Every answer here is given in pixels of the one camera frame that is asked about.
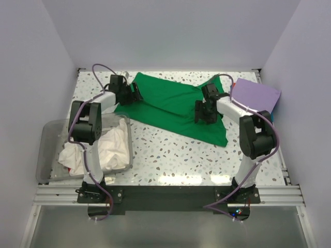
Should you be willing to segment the green t-shirt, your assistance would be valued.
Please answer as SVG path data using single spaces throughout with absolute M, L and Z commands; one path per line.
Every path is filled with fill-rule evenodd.
M 212 145 L 226 147 L 226 128 L 220 117 L 215 124 L 194 122 L 194 107 L 203 99 L 202 87 L 159 79 L 138 73 L 134 80 L 143 97 L 130 105 L 118 105 L 118 113 L 126 113 L 130 119 L 190 137 Z

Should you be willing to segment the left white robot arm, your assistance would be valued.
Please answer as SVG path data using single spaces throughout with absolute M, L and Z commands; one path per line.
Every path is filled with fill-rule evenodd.
M 82 187 L 94 185 L 89 197 L 96 203 L 103 202 L 107 190 L 103 187 L 104 173 L 100 166 L 98 141 L 102 132 L 102 111 L 115 106 L 129 105 L 143 100 L 136 82 L 128 84 L 125 77 L 111 75 L 110 82 L 101 92 L 85 101 L 75 100 L 71 104 L 68 142 L 80 148 L 84 166 Z

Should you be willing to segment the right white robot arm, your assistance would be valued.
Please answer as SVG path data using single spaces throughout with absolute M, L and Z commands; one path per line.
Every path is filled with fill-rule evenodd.
M 279 137 L 268 111 L 256 111 L 220 93 L 214 84 L 202 87 L 203 100 L 195 102 L 195 120 L 214 124 L 218 116 L 227 116 L 239 125 L 239 146 L 243 158 L 232 180 L 231 199 L 242 203 L 249 196 L 248 188 L 255 186 L 263 161 L 279 148 Z

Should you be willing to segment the white t-shirt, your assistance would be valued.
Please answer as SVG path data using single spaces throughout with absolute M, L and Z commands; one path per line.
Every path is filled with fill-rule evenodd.
M 84 166 L 80 153 L 80 146 L 65 143 L 60 152 L 58 162 L 66 168 L 74 169 L 71 176 L 84 174 Z M 100 166 L 103 171 L 124 169 L 129 165 L 128 129 L 124 118 L 119 119 L 119 124 L 101 136 L 98 143 Z

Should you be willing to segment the folded purple t-shirt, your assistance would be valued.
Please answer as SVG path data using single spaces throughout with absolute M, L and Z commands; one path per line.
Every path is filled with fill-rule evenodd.
M 231 87 L 231 96 L 235 102 L 244 107 L 259 112 L 268 111 L 272 113 L 281 96 L 281 91 L 239 78 Z

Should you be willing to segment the folded blue t-shirt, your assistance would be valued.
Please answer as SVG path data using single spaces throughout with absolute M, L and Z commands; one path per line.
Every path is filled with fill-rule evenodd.
M 279 109 L 279 104 L 277 103 L 277 104 L 274 106 L 274 108 L 273 108 L 273 110 L 271 111 L 271 113 L 270 113 L 270 116 L 271 116 L 271 120 L 272 120 L 272 122 L 275 122 L 275 117 L 276 117 L 276 114 L 278 113 L 278 109 Z

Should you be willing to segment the clear plastic bin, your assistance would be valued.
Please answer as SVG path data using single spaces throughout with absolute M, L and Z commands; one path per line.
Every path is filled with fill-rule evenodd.
M 132 135 L 130 118 L 125 113 L 107 113 L 102 115 L 102 132 L 105 134 L 111 128 L 115 128 L 119 124 L 119 119 L 124 118 L 128 129 L 128 145 L 129 145 L 129 165 L 124 169 L 113 169 L 103 171 L 105 175 L 110 173 L 123 172 L 132 168 L 133 151 L 132 151 Z M 59 154 L 64 149 L 64 144 L 68 143 L 68 119 L 56 120 L 47 123 L 42 131 L 40 142 L 39 156 L 37 162 L 36 178 L 41 184 L 46 184 L 51 181 L 61 181 L 69 179 L 81 179 L 82 175 L 69 175 L 68 168 L 58 162 Z

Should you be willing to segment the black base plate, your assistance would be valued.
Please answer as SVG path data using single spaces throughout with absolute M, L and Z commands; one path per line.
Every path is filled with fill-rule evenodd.
M 104 186 L 95 185 L 76 190 L 79 204 L 88 204 L 88 215 L 124 215 L 127 211 L 203 211 L 204 206 L 217 202 L 218 209 L 237 216 L 248 216 L 249 204 L 259 204 L 259 190 L 252 186 L 240 189 L 221 201 L 234 190 L 232 186 Z

